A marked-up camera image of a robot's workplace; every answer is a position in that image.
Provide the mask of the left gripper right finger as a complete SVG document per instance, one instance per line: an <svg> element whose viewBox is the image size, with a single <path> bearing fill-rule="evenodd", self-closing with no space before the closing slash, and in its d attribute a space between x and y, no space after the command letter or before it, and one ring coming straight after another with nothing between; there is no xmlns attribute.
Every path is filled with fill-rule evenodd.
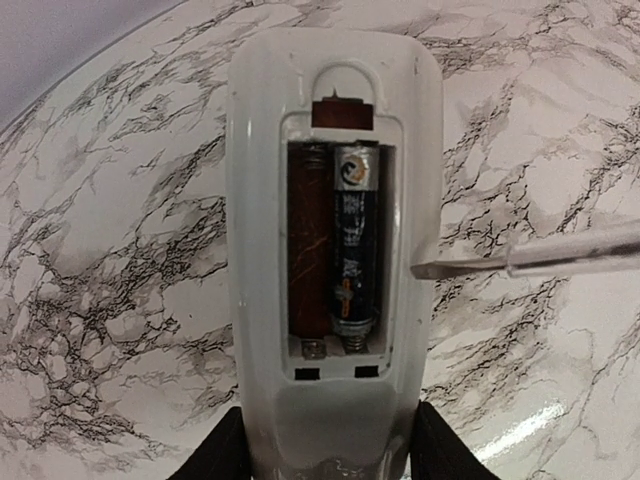
<svg viewBox="0 0 640 480"><path fill-rule="evenodd" d="M495 480L427 401L416 410L412 431L413 480Z"/></svg>

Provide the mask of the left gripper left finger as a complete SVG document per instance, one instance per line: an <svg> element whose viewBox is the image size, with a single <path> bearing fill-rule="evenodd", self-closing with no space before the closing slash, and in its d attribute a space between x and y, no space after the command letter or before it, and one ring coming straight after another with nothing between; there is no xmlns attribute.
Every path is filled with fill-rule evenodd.
<svg viewBox="0 0 640 480"><path fill-rule="evenodd" d="M249 480L250 452L242 411L230 408L169 480Z"/></svg>

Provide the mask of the white remote control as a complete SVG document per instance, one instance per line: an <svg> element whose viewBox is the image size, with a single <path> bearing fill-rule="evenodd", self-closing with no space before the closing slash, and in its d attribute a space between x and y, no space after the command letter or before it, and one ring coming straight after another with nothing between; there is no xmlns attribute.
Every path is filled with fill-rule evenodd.
<svg viewBox="0 0 640 480"><path fill-rule="evenodd" d="M274 28L228 70L229 295L257 479L398 479L426 361L433 286L410 268L440 236L442 74L397 34ZM332 329L334 149L380 145L376 317Z"/></svg>

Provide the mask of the clear handled screwdriver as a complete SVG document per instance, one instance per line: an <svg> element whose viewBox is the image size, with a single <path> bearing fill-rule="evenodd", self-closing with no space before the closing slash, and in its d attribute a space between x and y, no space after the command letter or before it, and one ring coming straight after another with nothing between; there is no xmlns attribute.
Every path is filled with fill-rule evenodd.
<svg viewBox="0 0 640 480"><path fill-rule="evenodd" d="M637 221L510 246L502 256L433 261L413 265L418 280L445 280L469 274L504 272L511 278L637 270Z"/></svg>

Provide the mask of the black battery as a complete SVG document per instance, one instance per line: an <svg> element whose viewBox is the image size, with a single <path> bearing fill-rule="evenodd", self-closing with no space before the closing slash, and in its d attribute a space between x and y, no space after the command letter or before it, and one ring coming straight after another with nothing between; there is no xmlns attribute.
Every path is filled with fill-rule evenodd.
<svg viewBox="0 0 640 480"><path fill-rule="evenodd" d="M335 147L329 310L333 332L355 349L376 317L379 178L379 144Z"/></svg>

